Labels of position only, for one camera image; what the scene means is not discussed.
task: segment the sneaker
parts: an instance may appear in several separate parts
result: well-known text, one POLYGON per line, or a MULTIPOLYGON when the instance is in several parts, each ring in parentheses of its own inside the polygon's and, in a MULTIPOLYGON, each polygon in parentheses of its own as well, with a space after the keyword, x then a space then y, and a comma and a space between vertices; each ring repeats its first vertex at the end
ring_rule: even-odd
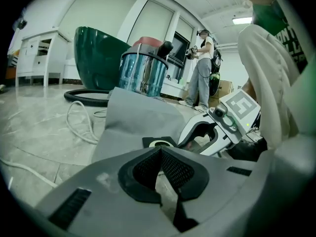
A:
POLYGON ((195 106, 194 109, 196 109, 200 113, 206 113, 206 111, 207 111, 207 108, 203 107, 202 105, 195 106))
POLYGON ((226 152, 235 160, 257 161, 260 154, 267 149, 267 142, 264 138, 257 142, 241 139, 238 144, 232 149, 227 149, 226 152))
POLYGON ((179 101, 179 104, 180 104, 180 105, 187 106, 187 107, 190 107, 190 108, 192 108, 192 107, 193 107, 193 105, 189 105, 189 104, 187 104, 187 102, 186 102, 186 101, 184 101, 184 100, 180 100, 180 101, 179 101))

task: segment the gray fabric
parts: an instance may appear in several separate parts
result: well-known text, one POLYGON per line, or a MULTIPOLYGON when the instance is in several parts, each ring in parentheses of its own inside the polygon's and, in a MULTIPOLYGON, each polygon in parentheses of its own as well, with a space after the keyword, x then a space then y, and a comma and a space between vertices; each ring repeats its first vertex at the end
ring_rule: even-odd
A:
POLYGON ((170 136, 178 143, 185 124, 174 106, 116 87, 109 99, 105 130, 92 162, 142 149, 143 137, 170 136))
POLYGON ((203 58, 197 62, 189 84, 189 95, 185 99, 188 105, 193 104, 199 91, 198 105, 201 105, 205 109, 208 109, 209 75, 211 74, 211 69, 211 59, 203 58))

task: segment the air vent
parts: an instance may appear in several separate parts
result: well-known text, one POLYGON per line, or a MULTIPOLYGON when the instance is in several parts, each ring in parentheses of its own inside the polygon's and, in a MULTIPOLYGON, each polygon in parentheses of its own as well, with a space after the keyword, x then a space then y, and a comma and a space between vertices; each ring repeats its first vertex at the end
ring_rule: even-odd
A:
POLYGON ((227 169, 227 171, 232 172, 232 173, 236 173, 236 174, 239 174, 239 175, 243 175, 243 176, 250 176, 250 174, 252 172, 249 169, 238 168, 238 167, 229 167, 227 169))
POLYGON ((76 189, 75 192, 50 216, 49 221, 66 230, 76 217, 91 191, 76 189))

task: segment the tile floor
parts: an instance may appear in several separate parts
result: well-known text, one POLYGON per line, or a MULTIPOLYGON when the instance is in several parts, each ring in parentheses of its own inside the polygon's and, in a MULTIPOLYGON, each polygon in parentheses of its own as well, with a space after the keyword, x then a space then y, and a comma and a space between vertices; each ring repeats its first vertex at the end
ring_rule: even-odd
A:
MULTIPOLYGON (((95 145, 76 137, 66 126, 65 118, 70 103, 64 99, 64 92, 82 88, 80 85, 41 85, 10 88, 0 95, 0 157, 26 165, 61 184, 91 163, 95 145)), ((188 121, 199 114, 194 109, 165 99, 175 106, 188 121)), ((100 108, 87 107, 94 124, 94 132, 100 137, 105 118, 93 117, 100 108)), ((80 106, 73 106, 69 122, 81 134, 88 132, 87 120, 80 106)), ((258 134, 250 134, 257 140, 258 134)), ((207 138, 197 138, 203 146, 207 138)), ((13 178, 10 190, 15 196, 35 206, 52 189, 32 173, 0 163, 0 170, 7 183, 13 178)))

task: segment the green chair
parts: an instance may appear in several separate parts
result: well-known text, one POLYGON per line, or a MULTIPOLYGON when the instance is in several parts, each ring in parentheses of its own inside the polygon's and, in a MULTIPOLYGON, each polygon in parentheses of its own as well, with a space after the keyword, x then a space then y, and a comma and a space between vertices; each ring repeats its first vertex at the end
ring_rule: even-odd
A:
POLYGON ((90 27, 78 27, 75 34, 75 61, 87 89, 112 90, 119 82, 121 55, 130 45, 90 27))

